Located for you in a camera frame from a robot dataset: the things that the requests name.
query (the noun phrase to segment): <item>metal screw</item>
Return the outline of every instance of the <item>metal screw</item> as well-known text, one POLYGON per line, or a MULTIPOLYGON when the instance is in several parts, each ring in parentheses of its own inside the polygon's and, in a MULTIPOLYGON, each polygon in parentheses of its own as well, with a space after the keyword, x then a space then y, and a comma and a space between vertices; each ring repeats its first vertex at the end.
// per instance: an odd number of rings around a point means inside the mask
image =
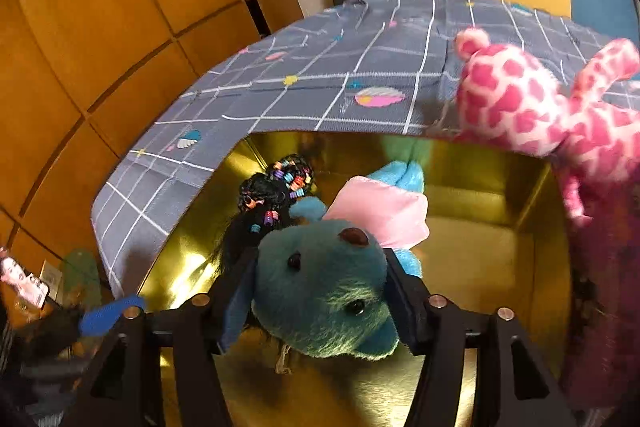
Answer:
POLYGON ((140 308, 138 308, 137 306, 129 306, 127 309, 125 309, 122 312, 122 315, 126 318, 126 319, 135 319, 136 317, 138 317, 140 314, 142 313, 142 310, 140 308))
POLYGON ((209 296, 206 293, 198 293, 191 299, 191 304, 198 307, 206 306, 209 304, 209 296))
POLYGON ((498 317, 504 321, 510 321, 516 314, 510 308, 500 308, 498 310, 498 317))
POLYGON ((429 304, 434 308, 444 308, 447 305, 447 299, 442 295, 432 295, 429 297, 429 304))

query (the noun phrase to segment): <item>teal plush toy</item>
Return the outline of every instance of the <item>teal plush toy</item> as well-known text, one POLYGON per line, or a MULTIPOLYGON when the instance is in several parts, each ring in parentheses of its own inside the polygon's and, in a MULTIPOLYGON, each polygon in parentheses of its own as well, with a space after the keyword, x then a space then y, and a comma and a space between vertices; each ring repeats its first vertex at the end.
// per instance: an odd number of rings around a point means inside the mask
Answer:
POLYGON ((420 277, 409 248, 429 233, 423 191, 417 163, 392 162, 349 180, 329 209, 314 197, 293 204, 290 218, 309 223, 273 230, 258 246, 252 311, 260 325, 312 357, 391 354, 398 333, 383 298, 383 248, 420 277))

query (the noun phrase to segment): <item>pink giraffe plush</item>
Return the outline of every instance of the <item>pink giraffe plush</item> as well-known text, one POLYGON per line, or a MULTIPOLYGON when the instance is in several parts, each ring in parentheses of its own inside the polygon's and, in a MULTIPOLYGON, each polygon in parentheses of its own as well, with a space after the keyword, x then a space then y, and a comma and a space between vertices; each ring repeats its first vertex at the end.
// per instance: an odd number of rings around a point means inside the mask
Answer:
POLYGON ((491 44, 479 28, 461 31, 455 45, 466 62, 456 96, 459 139, 533 156, 556 152, 570 216, 584 211, 580 184, 603 194, 640 163, 640 113, 600 100, 613 82, 640 67, 629 40, 602 48, 576 76, 569 98, 536 57, 511 44, 491 44))

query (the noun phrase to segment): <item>plush toy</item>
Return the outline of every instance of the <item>plush toy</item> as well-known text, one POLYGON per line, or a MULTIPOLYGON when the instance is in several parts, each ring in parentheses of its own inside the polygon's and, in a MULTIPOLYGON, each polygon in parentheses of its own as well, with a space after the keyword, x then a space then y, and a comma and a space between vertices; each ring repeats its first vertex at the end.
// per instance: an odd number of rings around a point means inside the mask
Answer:
POLYGON ((569 98, 536 57, 511 44, 491 44, 468 28, 455 41, 466 62, 457 93, 461 140, 487 142, 533 156, 555 153, 565 206, 584 213, 581 187, 603 197, 640 163, 640 114, 600 100, 640 66, 635 46, 615 39, 576 76, 569 98))
POLYGON ((409 248, 429 235, 423 190, 417 163, 392 162, 350 179, 329 209, 318 198, 301 199, 285 214, 289 223, 307 223, 262 236, 252 312, 284 343, 277 372, 287 372, 289 346, 312 357, 369 360, 395 350, 398 334, 383 298, 383 248, 393 248, 405 271, 420 276, 409 248))

